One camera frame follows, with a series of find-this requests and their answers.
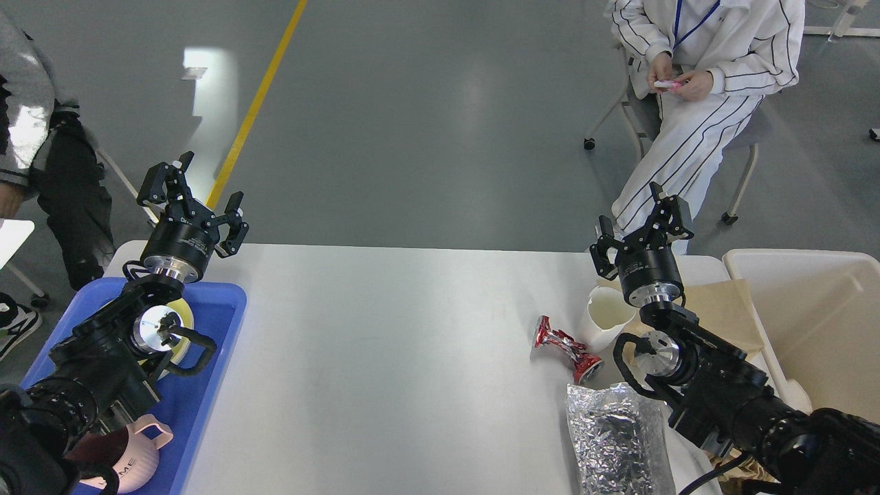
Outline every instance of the sneaker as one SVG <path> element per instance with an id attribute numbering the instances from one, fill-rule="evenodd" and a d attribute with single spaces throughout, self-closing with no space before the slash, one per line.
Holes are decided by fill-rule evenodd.
<path id="1" fill-rule="evenodd" d="M 10 308 L 0 303 L 0 311 Z M 43 323 L 43 317 L 30 307 L 18 305 L 18 315 L 12 323 L 0 329 L 0 359 L 6 357 L 16 345 L 24 341 Z"/>

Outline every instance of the hand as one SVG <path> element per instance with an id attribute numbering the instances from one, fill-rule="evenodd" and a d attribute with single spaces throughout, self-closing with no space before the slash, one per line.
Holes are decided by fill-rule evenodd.
<path id="1" fill-rule="evenodd" d="M 0 181 L 0 218 L 12 218 L 25 201 L 25 188 L 11 182 Z"/>
<path id="2" fill-rule="evenodd" d="M 667 81 L 672 79 L 672 57 L 669 52 L 663 52 L 654 57 L 651 62 L 651 68 L 648 70 L 648 87 L 652 92 L 666 92 L 667 88 L 655 88 L 656 81 Z"/>
<path id="3" fill-rule="evenodd" d="M 691 71 L 675 79 L 681 83 L 679 89 L 672 90 L 684 101 L 700 101 L 705 100 L 712 92 L 712 85 L 715 83 L 715 77 L 708 70 Z"/>

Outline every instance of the person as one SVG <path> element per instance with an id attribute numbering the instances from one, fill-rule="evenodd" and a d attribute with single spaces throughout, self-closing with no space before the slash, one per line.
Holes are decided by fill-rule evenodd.
<path id="1" fill-rule="evenodd" d="M 724 146 L 767 95 L 798 81 L 803 0 L 609 0 L 605 16 L 631 56 L 636 96 L 654 93 L 662 119 L 612 204 L 616 227 L 626 235 L 644 225 L 652 181 L 696 217 Z"/>
<path id="2" fill-rule="evenodd" d="M 0 292 L 0 360 L 40 327 L 42 316 Z"/>
<path id="3" fill-rule="evenodd" d="M 0 8 L 0 218 L 39 195 L 79 290 L 104 273 L 114 252 L 112 200 L 104 169 L 86 139 L 79 105 L 55 81 L 52 65 Z"/>

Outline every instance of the chair leg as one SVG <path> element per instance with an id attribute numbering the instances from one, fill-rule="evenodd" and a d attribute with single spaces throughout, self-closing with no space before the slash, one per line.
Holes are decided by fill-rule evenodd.
<path id="1" fill-rule="evenodd" d="M 93 149 L 95 150 L 95 155 L 97 156 L 97 158 L 100 161 L 108 164 L 110 168 L 112 168 L 113 171 L 116 172 L 116 175 L 119 177 L 120 181 L 122 181 L 122 184 L 125 186 L 126 189 L 128 189 L 128 192 L 131 193 L 131 196 L 137 199 L 137 190 L 133 185 L 131 185 L 131 181 L 128 180 L 128 177 L 126 177 L 119 166 L 116 165 L 116 162 L 112 158 L 110 158 L 110 155 L 108 155 L 103 148 L 100 148 L 98 146 L 94 146 Z M 143 208 L 143 212 L 147 214 L 147 218 L 150 220 L 150 224 L 156 226 L 156 224 L 159 223 L 156 214 L 153 213 L 152 210 L 150 210 L 150 208 L 146 206 L 142 206 L 141 208 Z"/>
<path id="2" fill-rule="evenodd" d="M 737 194 L 733 197 L 733 203 L 730 204 L 730 208 L 721 217 L 722 222 L 727 225 L 733 225 L 733 223 L 739 219 L 739 217 L 737 216 L 737 208 L 739 208 L 739 203 L 743 199 L 745 187 L 749 185 L 749 180 L 752 178 L 752 172 L 754 171 L 755 163 L 757 161 L 758 145 L 753 144 L 749 146 L 749 161 L 745 165 L 743 176 L 739 179 Z"/>
<path id="3" fill-rule="evenodd" d="M 37 286 L 37 284 L 31 281 L 31 279 L 28 278 L 24 273 L 22 273 L 22 271 L 19 270 L 18 267 L 16 267 L 14 264 L 6 263 L 5 268 L 8 268 L 12 272 L 12 275 L 18 277 L 18 280 L 21 280 L 22 284 L 27 285 L 27 288 L 33 291 L 33 294 L 31 294 L 31 306 L 38 309 L 46 307 L 49 302 L 48 294 L 46 294 L 39 286 Z"/>
<path id="4" fill-rule="evenodd" d="M 590 127 L 590 129 L 587 130 L 587 132 L 584 134 L 583 148 L 585 150 L 592 150 L 596 147 L 596 139 L 593 138 L 593 134 L 596 133 L 596 131 L 599 129 L 599 127 L 602 126 L 603 123 L 605 123 L 605 120 L 608 118 L 608 115 L 610 115 L 611 112 L 614 111 L 614 108 L 617 108 L 620 102 L 623 101 L 623 97 L 625 94 L 627 94 L 627 87 L 624 85 L 623 89 L 620 91 L 620 94 L 616 95 L 614 100 L 612 100 L 612 102 L 609 103 L 605 110 L 602 112 L 602 117 L 598 120 L 598 122 L 594 123 L 592 127 Z"/>
<path id="5" fill-rule="evenodd" d="M 630 116 L 630 113 L 627 112 L 627 107 L 632 108 L 632 104 L 629 101 L 623 101 L 620 103 L 623 108 L 623 116 L 624 121 L 627 123 L 627 127 L 629 127 L 629 138 L 633 142 L 633 147 L 635 147 L 639 152 L 639 160 L 645 158 L 645 142 L 643 139 L 649 139 L 648 134 L 638 130 L 635 127 L 635 122 L 633 122 L 634 116 Z"/>

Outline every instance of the mug handle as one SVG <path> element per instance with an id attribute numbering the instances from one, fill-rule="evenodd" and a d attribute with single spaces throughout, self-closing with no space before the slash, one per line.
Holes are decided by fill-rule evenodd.
<path id="1" fill-rule="evenodd" d="M 134 433 L 140 433 L 150 426 L 156 426 L 161 432 L 155 439 L 152 439 L 153 444 L 156 446 L 156 450 L 164 447 L 174 438 L 174 433 L 172 433 L 171 428 L 165 423 L 160 422 L 151 414 L 144 414 L 131 424 L 132 429 L 135 430 Z"/>

